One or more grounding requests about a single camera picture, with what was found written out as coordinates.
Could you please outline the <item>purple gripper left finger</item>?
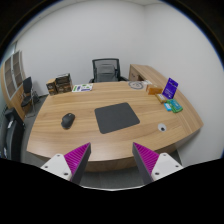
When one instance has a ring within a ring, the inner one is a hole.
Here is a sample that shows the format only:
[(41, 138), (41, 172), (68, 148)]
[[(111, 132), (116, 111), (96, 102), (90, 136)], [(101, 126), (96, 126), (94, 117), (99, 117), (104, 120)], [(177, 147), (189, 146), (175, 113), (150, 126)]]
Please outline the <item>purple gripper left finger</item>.
[(65, 155), (54, 155), (42, 169), (79, 185), (90, 154), (91, 144), (86, 143)]

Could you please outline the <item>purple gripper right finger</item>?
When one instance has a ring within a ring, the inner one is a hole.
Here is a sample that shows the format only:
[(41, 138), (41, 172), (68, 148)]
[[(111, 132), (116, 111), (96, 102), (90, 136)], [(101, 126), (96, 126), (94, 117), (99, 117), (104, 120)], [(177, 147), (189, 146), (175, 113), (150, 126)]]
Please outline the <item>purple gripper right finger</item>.
[(158, 154), (138, 143), (133, 143), (132, 153), (145, 185), (182, 169), (169, 154)]

